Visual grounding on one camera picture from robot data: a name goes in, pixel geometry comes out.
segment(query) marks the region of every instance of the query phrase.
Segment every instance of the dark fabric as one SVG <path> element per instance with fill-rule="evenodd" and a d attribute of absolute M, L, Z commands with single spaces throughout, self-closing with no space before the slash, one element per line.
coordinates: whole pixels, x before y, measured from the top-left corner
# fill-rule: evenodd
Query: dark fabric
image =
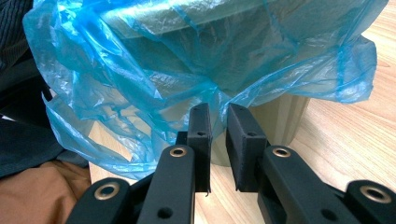
<path fill-rule="evenodd" d="M 79 167 L 88 167 L 88 161 L 82 158 L 80 155 L 78 155 L 76 152 L 72 152 L 69 150 L 64 150 L 59 154 L 58 157 L 56 157 L 56 160 L 58 161 L 67 161 L 70 163 L 73 163 Z"/>
<path fill-rule="evenodd" d="M 0 177 L 50 161 L 63 150 L 50 129 L 0 119 Z"/>
<path fill-rule="evenodd" d="M 33 0 L 0 0 L 0 77 L 28 50 L 23 16 Z"/>
<path fill-rule="evenodd" d="M 0 92 L 7 91 L 23 81 L 40 76 L 41 74 L 35 66 L 35 60 L 28 59 L 3 72 L 3 75 L 0 76 Z"/>

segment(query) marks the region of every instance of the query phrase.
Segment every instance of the wooden surface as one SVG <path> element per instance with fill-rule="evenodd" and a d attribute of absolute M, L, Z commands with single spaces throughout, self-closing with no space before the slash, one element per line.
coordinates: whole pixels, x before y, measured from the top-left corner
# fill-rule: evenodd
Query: wooden surface
<path fill-rule="evenodd" d="M 339 189 L 351 180 L 370 179 L 396 191 L 396 0 L 389 1 L 364 35 L 376 43 L 378 53 L 370 100 L 341 105 L 312 99 L 290 147 Z M 123 151 L 98 126 L 91 137 Z M 230 168 L 211 168 L 212 193 L 196 194 L 195 223 L 263 223 L 257 194 L 235 192 Z M 110 176 L 93 165 L 91 174 L 93 182 Z"/>

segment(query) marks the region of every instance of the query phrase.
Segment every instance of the plastic bag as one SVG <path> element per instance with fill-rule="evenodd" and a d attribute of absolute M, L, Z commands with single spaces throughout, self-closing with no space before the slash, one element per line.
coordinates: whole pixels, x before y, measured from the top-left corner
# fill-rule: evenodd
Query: plastic bag
<path fill-rule="evenodd" d="M 209 103 L 215 135 L 228 103 L 283 93 L 354 103 L 373 87 L 376 52 L 361 36 L 385 0 L 36 0 L 25 33 L 52 129 L 68 149 L 141 178 Z M 126 160 L 88 136 L 100 121 Z"/>

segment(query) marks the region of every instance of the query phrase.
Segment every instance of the tan cloth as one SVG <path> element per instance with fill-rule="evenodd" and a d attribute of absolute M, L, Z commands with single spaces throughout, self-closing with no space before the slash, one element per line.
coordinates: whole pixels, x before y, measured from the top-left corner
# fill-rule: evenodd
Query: tan cloth
<path fill-rule="evenodd" d="M 88 169 L 61 161 L 0 179 L 0 223 L 65 223 L 90 185 Z"/>

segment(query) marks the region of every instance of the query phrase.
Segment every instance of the black plastic part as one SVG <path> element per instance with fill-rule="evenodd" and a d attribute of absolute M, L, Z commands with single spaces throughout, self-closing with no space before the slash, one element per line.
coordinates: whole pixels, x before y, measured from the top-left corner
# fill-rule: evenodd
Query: black plastic part
<path fill-rule="evenodd" d="M 396 194 L 373 181 L 349 183 L 344 203 L 361 223 L 396 223 Z"/>
<path fill-rule="evenodd" d="M 187 146 L 195 153 L 195 191 L 210 192 L 210 152 L 212 132 L 209 106 L 201 104 L 190 110 Z"/>
<path fill-rule="evenodd" d="M 112 182 L 119 184 L 119 192 L 107 200 L 96 199 L 94 196 L 96 190 Z M 126 211 L 129 208 L 129 187 L 128 182 L 117 178 L 106 178 L 94 183 L 79 199 L 66 223 L 125 223 L 127 218 Z"/>
<path fill-rule="evenodd" d="M 262 168 L 262 160 L 257 160 L 255 175 L 259 183 L 257 203 L 265 224 L 286 223 L 286 212 L 276 196 L 275 190 Z"/>
<path fill-rule="evenodd" d="M 334 194 L 338 199 L 343 200 L 345 197 L 345 192 L 341 191 L 340 189 L 337 189 L 331 185 L 327 185 L 327 187 L 332 191 L 332 194 Z"/>
<path fill-rule="evenodd" d="M 171 150 L 186 150 L 185 155 Z M 148 189 L 146 200 L 137 223 L 193 223 L 194 151 L 187 146 L 166 148 Z"/>
<path fill-rule="evenodd" d="M 154 173 L 139 180 L 129 188 L 131 191 L 131 197 L 129 201 L 128 221 L 126 223 L 137 222 L 143 207 L 143 203 L 146 200 L 152 177 L 154 177 Z"/>
<path fill-rule="evenodd" d="M 257 192 L 255 161 L 267 147 L 267 138 L 250 111 L 241 105 L 228 107 L 226 147 L 236 189 Z"/>
<path fill-rule="evenodd" d="M 274 150 L 279 149 L 289 156 L 284 153 L 277 156 Z M 359 223 L 290 148 L 272 146 L 265 149 L 262 168 L 286 211 L 286 223 Z"/>
<path fill-rule="evenodd" d="M 187 132 L 178 132 L 175 145 L 187 145 Z"/>

